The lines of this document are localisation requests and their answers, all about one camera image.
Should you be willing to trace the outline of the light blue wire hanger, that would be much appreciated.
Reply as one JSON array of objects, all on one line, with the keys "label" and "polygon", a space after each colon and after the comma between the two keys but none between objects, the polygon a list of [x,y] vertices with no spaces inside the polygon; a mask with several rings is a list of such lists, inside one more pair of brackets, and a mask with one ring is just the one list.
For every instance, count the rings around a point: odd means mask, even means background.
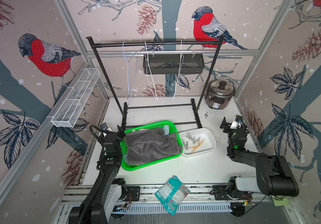
[{"label": "light blue wire hanger", "polygon": [[[122,43],[122,52],[123,52],[123,57],[126,61],[126,68],[127,68],[127,101],[126,105],[129,106],[131,103],[131,99],[133,96],[133,91],[134,91],[134,86],[135,86],[135,81],[136,81],[136,75],[137,75],[137,68],[138,68],[138,58],[139,58],[139,52],[136,51],[135,54],[133,54],[130,59],[127,59],[125,55],[125,42]],[[133,57],[136,57],[136,68],[135,68],[135,74],[133,76],[133,83],[132,86],[130,86],[130,67],[129,67],[129,62],[133,59]]]}]

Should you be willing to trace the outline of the white wire hanger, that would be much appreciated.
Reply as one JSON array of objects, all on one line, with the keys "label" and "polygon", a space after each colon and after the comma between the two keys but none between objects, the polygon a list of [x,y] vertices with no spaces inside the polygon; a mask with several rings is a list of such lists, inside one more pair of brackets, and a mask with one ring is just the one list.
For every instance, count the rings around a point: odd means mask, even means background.
[{"label": "white wire hanger", "polygon": [[150,88],[151,88],[152,95],[154,96],[154,98],[158,102],[158,95],[157,95],[157,92],[156,92],[156,85],[154,83],[154,79],[153,79],[153,75],[152,75],[152,71],[151,71],[151,67],[150,67],[150,63],[149,63],[149,54],[148,54],[148,48],[147,48],[146,41],[144,41],[144,44],[145,44],[145,50],[146,50],[146,65],[147,65],[147,68],[149,70],[147,72],[147,75],[151,76],[151,79],[152,79],[152,82],[153,82],[153,88],[151,86],[150,86]]},{"label": "white wire hanger", "polygon": [[173,94],[172,100],[174,100],[174,98],[176,96],[176,93],[177,93],[178,82],[179,82],[179,78],[180,78],[180,74],[181,74],[181,70],[182,70],[182,63],[183,63],[183,53],[182,53],[182,40],[181,40],[181,43],[180,43],[179,69],[178,69],[178,74],[176,75],[176,78],[175,78],[174,94]]}]

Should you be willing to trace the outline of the white wire hanger front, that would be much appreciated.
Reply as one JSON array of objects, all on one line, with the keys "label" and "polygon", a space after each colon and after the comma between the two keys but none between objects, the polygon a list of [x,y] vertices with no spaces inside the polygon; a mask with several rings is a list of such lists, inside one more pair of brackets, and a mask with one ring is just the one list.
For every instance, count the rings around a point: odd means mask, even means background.
[{"label": "white wire hanger front", "polygon": [[146,65],[147,65],[147,68],[149,70],[147,72],[147,75],[151,76],[151,79],[152,79],[152,82],[153,82],[153,88],[151,86],[150,86],[150,88],[151,88],[152,95],[154,96],[154,98],[158,102],[158,95],[157,95],[157,92],[156,92],[156,85],[154,83],[154,79],[153,79],[153,75],[152,75],[152,71],[151,71],[151,67],[150,67],[150,63],[149,63],[149,54],[148,54],[148,48],[147,48],[146,41],[144,41],[144,44],[145,44],[145,50],[146,50]]}]

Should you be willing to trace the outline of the light blue towel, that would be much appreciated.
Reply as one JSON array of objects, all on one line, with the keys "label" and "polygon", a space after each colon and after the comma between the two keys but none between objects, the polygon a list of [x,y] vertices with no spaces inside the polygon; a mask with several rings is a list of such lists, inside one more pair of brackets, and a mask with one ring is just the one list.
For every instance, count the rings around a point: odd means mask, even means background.
[{"label": "light blue towel", "polygon": [[170,134],[170,129],[168,125],[165,125],[163,127],[164,135],[169,135]]}]

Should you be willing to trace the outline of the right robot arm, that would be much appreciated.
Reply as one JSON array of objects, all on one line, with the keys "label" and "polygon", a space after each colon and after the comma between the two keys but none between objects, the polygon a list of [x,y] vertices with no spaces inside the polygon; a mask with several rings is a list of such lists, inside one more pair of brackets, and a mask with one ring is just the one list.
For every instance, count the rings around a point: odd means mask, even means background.
[{"label": "right robot arm", "polygon": [[250,132],[241,115],[236,115],[231,123],[223,118],[220,129],[228,136],[227,156],[234,162],[256,169],[256,175],[253,177],[230,178],[226,187],[230,197],[241,192],[285,197],[299,195],[299,186],[285,157],[245,149]]}]

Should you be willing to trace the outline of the dark grey towel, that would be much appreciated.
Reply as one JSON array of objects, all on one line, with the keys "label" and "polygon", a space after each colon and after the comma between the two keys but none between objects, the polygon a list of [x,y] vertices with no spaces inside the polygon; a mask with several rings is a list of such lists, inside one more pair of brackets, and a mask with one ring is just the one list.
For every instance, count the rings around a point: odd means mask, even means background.
[{"label": "dark grey towel", "polygon": [[125,144],[125,162],[129,166],[140,166],[182,153],[177,134],[165,134],[162,128],[128,133]]}]

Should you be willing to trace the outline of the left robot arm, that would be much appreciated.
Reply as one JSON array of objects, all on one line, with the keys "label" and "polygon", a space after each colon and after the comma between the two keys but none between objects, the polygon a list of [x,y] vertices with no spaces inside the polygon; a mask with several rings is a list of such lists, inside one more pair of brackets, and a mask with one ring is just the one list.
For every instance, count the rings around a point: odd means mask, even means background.
[{"label": "left robot arm", "polygon": [[116,202],[125,195],[126,185],[122,178],[116,178],[123,159],[120,143],[125,137],[123,129],[117,132],[91,125],[91,134],[102,149],[96,169],[98,177],[80,206],[71,209],[70,224],[107,224]]}]

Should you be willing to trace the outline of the beige clothespin blue towel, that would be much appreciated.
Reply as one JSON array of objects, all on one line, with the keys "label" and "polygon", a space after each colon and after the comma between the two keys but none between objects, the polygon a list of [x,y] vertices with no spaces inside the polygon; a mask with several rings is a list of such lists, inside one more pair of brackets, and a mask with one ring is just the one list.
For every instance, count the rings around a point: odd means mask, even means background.
[{"label": "beige clothespin blue towel", "polygon": [[194,145],[198,145],[199,144],[199,140],[200,140],[200,137],[198,137],[198,138],[194,137],[194,141],[192,143]]},{"label": "beige clothespin blue towel", "polygon": [[190,141],[192,141],[192,142],[194,141],[194,137],[191,136],[189,132],[187,132],[186,137],[187,137]]}]

